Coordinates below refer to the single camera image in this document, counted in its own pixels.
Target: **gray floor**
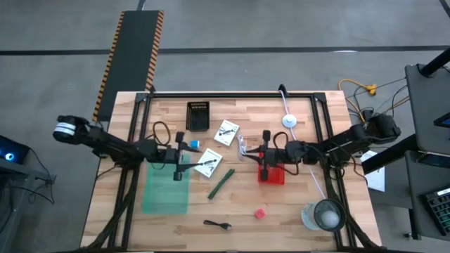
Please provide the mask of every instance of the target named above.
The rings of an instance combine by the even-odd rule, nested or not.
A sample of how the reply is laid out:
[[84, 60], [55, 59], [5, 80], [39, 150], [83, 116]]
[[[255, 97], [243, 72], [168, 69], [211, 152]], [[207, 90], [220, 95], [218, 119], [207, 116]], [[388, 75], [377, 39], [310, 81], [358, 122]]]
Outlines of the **gray floor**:
[[[0, 0], [0, 50], [109, 48], [120, 11], [138, 1]], [[149, 1], [165, 11], [162, 48], [232, 46], [417, 46], [449, 44], [450, 19], [438, 0]], [[426, 63], [437, 51], [279, 53], [159, 56], [161, 91], [335, 90], [343, 78], [384, 84], [404, 66]], [[15, 252], [52, 252], [78, 246], [98, 165], [88, 148], [51, 137], [56, 117], [90, 118], [106, 56], [0, 56], [0, 134], [32, 146], [51, 173], [56, 204], [38, 200], [26, 211]], [[398, 88], [386, 86], [362, 106], [378, 107]], [[345, 85], [346, 94], [354, 90]], [[407, 91], [399, 94], [406, 96]], [[413, 133], [411, 109], [396, 109], [402, 138]], [[448, 242], [403, 239], [403, 209], [374, 206], [384, 246], [444, 252]]]

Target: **black metal frame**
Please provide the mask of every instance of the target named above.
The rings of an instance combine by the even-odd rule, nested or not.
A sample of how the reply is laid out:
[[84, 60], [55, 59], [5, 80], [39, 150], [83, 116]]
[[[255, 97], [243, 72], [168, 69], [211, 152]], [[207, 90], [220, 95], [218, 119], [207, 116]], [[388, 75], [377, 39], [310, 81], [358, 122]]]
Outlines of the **black metal frame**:
[[[326, 101], [326, 95], [325, 93], [289, 93], [287, 95], [288, 98], [308, 98], [311, 102], [311, 110], [314, 118], [314, 127], [316, 130], [317, 135], [317, 141], [323, 141], [323, 133], [321, 130], [321, 122], [319, 118], [319, 110], [317, 106], [317, 102], [320, 102], [323, 109], [323, 117], [324, 122], [326, 126], [326, 131], [328, 136], [333, 135], [333, 129], [331, 126], [331, 119], [330, 114], [328, 111], [328, 104]], [[137, 93], [135, 97], [135, 103], [133, 108], [133, 113], [131, 116], [131, 124], [129, 129], [129, 135], [128, 135], [128, 141], [132, 142], [134, 140], [134, 132], [136, 129], [136, 123], [137, 123], [137, 116], [139, 112], [139, 106], [141, 102], [145, 102], [145, 108], [143, 111], [143, 120], [141, 123], [141, 132], [139, 135], [139, 138], [145, 138], [146, 134], [146, 125], [148, 121], [148, 115], [150, 113], [150, 102], [153, 98], [280, 98], [280, 94], [276, 92], [207, 92], [207, 93], [158, 93], [155, 92], [155, 89], [152, 89], [150, 93]], [[331, 182], [330, 177], [330, 170], [325, 167], [325, 164], [321, 163], [321, 166], [323, 168], [323, 175], [326, 182], [326, 190], [327, 195], [330, 198], [336, 198], [336, 193], [333, 188], [333, 184]], [[123, 230], [123, 236], [121, 245], [119, 247], [115, 246], [116, 243], [116, 235], [117, 235], [117, 222], [114, 224], [111, 231], [109, 231], [109, 241], [106, 248], [91, 248], [91, 252], [97, 252], [101, 250], [102, 252], [107, 252], [110, 250], [113, 252], [114, 250], [127, 250], [128, 248], [128, 242], [129, 242], [129, 234], [131, 230], [131, 221], [132, 221], [132, 215], [133, 215], [133, 208], [134, 208], [134, 201], [136, 197], [136, 188], [137, 183], [139, 179], [139, 170], [140, 167], [134, 167], [134, 168], [125, 168], [122, 170], [122, 173], [120, 175], [120, 182], [117, 189], [117, 197], [116, 197], [116, 203], [115, 203], [115, 211], [114, 216], [121, 216], [124, 211], [124, 202], [125, 199], [127, 199], [127, 196], [124, 197], [125, 192], [125, 182], [127, 181], [127, 174], [129, 170], [133, 170], [133, 175], [131, 178], [131, 185], [129, 192], [127, 193], [127, 196], [131, 198], [131, 201], [128, 201], [126, 204], [127, 208], [127, 214], [125, 218], [125, 224], [124, 224], [124, 230]], [[345, 193], [345, 187], [344, 182], [342, 180], [342, 177], [339, 177], [337, 180], [337, 186], [339, 188], [339, 195], [340, 195], [340, 201], [342, 201], [344, 208], [349, 212], [348, 209], [348, 201], [347, 201], [347, 195]], [[356, 241], [354, 237], [354, 233], [352, 229], [347, 226], [347, 234], [349, 238], [349, 246], [350, 247], [356, 247]], [[342, 243], [342, 235], [340, 231], [334, 233], [335, 236], [335, 242], [337, 249], [342, 249], [344, 247]]]

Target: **white paper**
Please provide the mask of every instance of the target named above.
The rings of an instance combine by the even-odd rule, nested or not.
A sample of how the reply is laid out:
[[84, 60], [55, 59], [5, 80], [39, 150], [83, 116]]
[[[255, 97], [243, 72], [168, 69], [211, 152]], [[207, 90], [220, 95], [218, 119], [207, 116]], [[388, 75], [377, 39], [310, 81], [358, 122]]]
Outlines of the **white paper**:
[[[376, 155], [377, 152], [372, 150], [367, 151], [361, 156], [361, 161], [364, 162], [372, 156]], [[381, 167], [376, 171], [365, 175], [367, 179], [367, 187], [374, 190], [379, 190], [380, 192], [385, 192], [385, 168]]]
[[211, 177], [214, 170], [216, 170], [216, 167], [217, 167], [217, 165], [219, 165], [219, 162], [221, 159], [222, 159], [221, 155], [219, 155], [218, 153], [207, 148], [206, 151], [203, 153], [202, 157], [198, 160], [198, 163], [202, 163], [202, 162], [206, 162], [206, 161], [210, 161], [210, 160], [216, 160], [216, 162], [206, 164], [206, 165], [198, 165], [198, 166], [195, 166], [194, 169], [209, 178], [209, 177]]
[[217, 130], [216, 135], [214, 136], [214, 140], [219, 141], [220, 143], [230, 146], [233, 141], [234, 136], [238, 132], [239, 126], [230, 122], [228, 120], [224, 120], [222, 125], [220, 125], [219, 130]]

